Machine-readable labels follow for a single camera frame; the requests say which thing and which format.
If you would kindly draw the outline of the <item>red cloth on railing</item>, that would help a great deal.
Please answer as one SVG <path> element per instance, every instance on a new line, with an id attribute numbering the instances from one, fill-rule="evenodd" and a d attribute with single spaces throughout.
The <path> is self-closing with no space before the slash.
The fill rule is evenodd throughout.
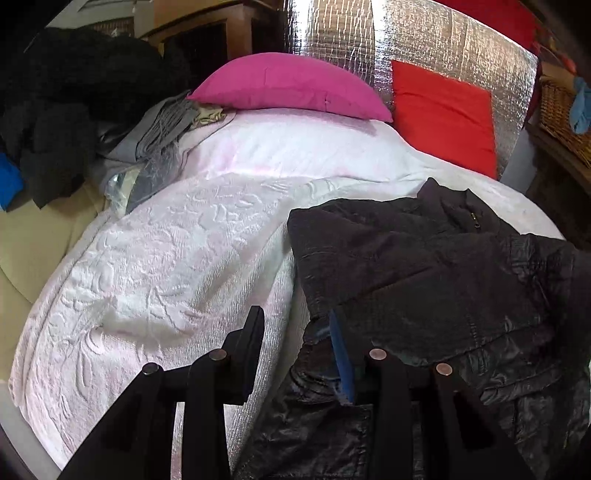
<path id="1" fill-rule="evenodd" d="M 437 0 L 500 32 L 530 50 L 535 41 L 537 20 L 518 0 Z"/>

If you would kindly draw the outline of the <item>silver foil insulation panel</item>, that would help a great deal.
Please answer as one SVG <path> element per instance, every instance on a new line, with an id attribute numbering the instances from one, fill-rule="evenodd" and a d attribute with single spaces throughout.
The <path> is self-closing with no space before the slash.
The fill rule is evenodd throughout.
<path id="1" fill-rule="evenodd" d="M 483 23 L 435 1 L 287 0 L 287 52 L 356 74 L 387 106 L 392 61 L 489 91 L 497 172 L 504 173 L 534 91 L 535 55 Z"/>

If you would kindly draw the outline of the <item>white embossed bed blanket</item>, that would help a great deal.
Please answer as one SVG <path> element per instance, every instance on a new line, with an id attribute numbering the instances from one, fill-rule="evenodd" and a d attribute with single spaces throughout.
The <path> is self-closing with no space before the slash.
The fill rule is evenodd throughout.
<path id="1" fill-rule="evenodd" d="M 287 217 L 337 198 L 411 197 L 428 179 L 471 190 L 522 233 L 558 237 L 519 192 L 411 147 L 391 126 L 294 109 L 239 112 L 179 143 L 180 178 L 86 229 L 27 319 L 8 382 L 14 405 L 58 467 L 141 367 L 190 364 L 266 314 L 249 401 L 225 409 L 229 458 L 294 362 L 308 322 Z"/>

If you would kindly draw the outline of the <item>pile of dark clothes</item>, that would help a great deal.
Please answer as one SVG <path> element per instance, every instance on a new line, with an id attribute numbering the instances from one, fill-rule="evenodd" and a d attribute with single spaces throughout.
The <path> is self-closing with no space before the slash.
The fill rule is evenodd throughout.
<path id="1" fill-rule="evenodd" d="M 108 133 L 174 92 L 149 43 L 93 29 L 43 29 L 1 65 L 1 150 L 37 207 L 73 194 Z"/>

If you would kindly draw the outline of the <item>grey folded garment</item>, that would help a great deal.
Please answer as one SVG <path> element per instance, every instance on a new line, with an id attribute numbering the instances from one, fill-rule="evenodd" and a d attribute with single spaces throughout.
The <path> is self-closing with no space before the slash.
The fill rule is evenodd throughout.
<path id="1" fill-rule="evenodd" d="M 101 154 L 90 178 L 121 218 L 178 181 L 188 152 L 234 118 L 231 110 L 199 104 L 185 94 L 164 99 Z"/>

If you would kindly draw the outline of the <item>black quilted jacket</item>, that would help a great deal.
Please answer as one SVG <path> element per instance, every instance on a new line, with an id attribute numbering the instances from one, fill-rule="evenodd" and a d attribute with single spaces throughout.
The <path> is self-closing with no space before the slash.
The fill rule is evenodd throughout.
<path id="1" fill-rule="evenodd" d="M 534 476 L 590 475 L 590 256 L 522 235 L 471 191 L 291 211 L 310 322 L 238 479 L 367 479 L 369 405 L 342 391 L 329 312 L 416 368 L 451 365 Z"/>

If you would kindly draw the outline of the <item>pink cushion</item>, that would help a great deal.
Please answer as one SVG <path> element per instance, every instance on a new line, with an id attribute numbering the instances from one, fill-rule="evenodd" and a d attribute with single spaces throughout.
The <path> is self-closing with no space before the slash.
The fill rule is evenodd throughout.
<path id="1" fill-rule="evenodd" d="M 392 121 L 386 104 L 355 74 L 323 60 L 287 53 L 236 58 L 209 75 L 187 98 L 238 110 L 293 108 Z"/>

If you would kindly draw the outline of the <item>blue cloth on basket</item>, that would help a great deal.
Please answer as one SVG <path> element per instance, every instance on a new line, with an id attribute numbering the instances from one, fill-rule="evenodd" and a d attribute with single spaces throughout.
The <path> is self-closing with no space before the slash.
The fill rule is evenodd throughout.
<path id="1" fill-rule="evenodd" d="M 591 88 L 582 77 L 573 81 L 575 97 L 569 112 L 571 130 L 577 135 L 588 132 L 591 123 Z"/>

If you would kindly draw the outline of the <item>wooden side table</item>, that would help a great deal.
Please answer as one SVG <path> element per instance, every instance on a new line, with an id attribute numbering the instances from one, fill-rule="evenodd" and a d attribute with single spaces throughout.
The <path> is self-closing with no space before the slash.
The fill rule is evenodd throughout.
<path id="1" fill-rule="evenodd" d="M 590 250 L 590 169 L 537 125 L 526 131 L 535 147 L 537 173 L 526 196 L 577 248 Z"/>

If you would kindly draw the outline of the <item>wicker basket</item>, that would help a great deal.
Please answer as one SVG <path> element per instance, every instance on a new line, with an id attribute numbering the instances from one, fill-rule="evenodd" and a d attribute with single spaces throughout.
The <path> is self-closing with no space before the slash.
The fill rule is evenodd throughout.
<path id="1" fill-rule="evenodd" d="M 569 122 L 575 94 L 550 77 L 543 76 L 541 85 L 541 127 L 559 140 L 580 162 L 590 168 L 590 132 L 575 133 Z"/>

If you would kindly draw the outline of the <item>red square cushion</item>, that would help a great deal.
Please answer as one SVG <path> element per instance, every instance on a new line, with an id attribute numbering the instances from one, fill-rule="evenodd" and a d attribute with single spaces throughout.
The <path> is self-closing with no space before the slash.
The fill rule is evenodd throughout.
<path id="1" fill-rule="evenodd" d="M 394 60 L 394 128 L 415 149 L 497 177 L 492 95 L 472 84 Z"/>

